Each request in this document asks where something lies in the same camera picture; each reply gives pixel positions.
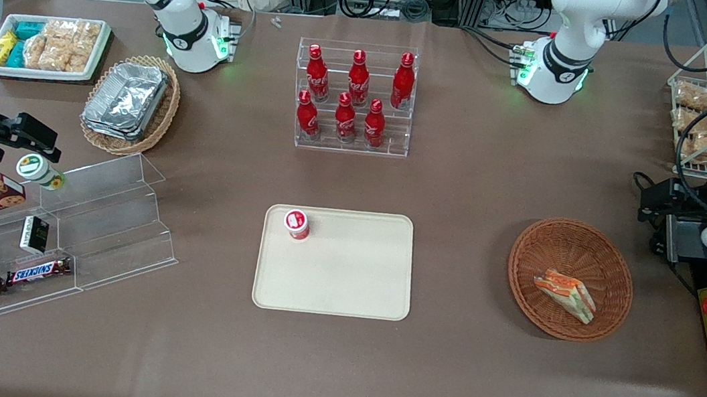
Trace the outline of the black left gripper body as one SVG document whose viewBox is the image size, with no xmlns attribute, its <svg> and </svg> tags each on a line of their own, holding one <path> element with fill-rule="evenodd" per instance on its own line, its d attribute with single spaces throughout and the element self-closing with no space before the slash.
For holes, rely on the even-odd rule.
<svg viewBox="0 0 707 397">
<path fill-rule="evenodd" d="M 664 192 L 664 203 L 657 209 L 655 226 L 662 227 L 668 215 L 679 220 L 699 221 L 707 224 L 707 183 L 692 187 L 691 191 L 699 200 L 690 197 L 677 177 L 667 178 L 660 183 Z"/>
</svg>

